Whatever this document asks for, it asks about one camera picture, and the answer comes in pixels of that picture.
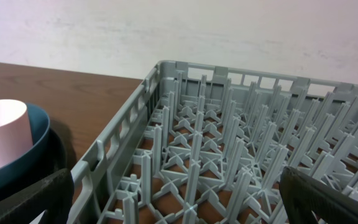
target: dish rack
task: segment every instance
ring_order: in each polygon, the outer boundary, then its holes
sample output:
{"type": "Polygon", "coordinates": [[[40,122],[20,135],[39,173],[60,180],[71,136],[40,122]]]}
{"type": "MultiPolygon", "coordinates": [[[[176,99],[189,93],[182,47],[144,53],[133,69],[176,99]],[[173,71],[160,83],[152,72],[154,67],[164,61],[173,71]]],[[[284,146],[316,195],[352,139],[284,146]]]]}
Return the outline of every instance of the dish rack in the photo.
{"type": "Polygon", "coordinates": [[[285,223],[285,166],[358,201],[358,85],[161,61],[71,170],[68,223],[285,223]]]}

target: blue bowl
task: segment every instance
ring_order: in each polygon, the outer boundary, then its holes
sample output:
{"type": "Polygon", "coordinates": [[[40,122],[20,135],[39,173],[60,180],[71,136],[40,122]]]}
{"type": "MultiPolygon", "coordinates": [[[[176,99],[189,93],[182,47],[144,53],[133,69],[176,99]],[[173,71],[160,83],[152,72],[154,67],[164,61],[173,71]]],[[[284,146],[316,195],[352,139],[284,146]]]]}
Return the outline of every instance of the blue bowl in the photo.
{"type": "Polygon", "coordinates": [[[20,177],[38,160],[47,147],[50,120],[40,107],[26,103],[29,114],[33,146],[23,156],[0,168],[0,188],[20,177]]]}

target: brown wooden surface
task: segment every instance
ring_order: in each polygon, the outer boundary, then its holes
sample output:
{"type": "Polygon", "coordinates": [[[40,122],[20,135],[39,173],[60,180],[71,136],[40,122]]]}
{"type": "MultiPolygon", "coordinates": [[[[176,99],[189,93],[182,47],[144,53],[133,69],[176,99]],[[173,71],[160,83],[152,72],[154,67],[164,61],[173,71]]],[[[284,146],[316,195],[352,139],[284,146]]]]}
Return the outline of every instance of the brown wooden surface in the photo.
{"type": "Polygon", "coordinates": [[[86,152],[141,80],[0,63],[0,99],[41,106],[65,144],[68,166],[86,152]]]}

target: pink mug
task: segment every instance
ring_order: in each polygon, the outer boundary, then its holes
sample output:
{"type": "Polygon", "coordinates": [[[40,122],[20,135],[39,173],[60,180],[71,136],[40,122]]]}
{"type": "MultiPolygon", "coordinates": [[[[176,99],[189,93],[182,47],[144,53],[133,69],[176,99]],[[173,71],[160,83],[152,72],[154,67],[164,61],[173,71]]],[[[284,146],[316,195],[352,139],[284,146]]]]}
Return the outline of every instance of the pink mug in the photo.
{"type": "Polygon", "coordinates": [[[18,100],[0,100],[0,168],[32,147],[27,106],[18,100]]]}

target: white wall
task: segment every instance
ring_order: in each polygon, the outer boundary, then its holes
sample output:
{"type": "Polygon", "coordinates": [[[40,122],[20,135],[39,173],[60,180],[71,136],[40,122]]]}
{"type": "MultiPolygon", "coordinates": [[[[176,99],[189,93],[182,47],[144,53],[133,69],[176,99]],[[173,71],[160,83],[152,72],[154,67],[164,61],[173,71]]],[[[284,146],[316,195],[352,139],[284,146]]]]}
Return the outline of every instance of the white wall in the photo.
{"type": "Polygon", "coordinates": [[[358,1],[0,0],[0,62],[144,78],[161,59],[358,83],[358,1]]]}

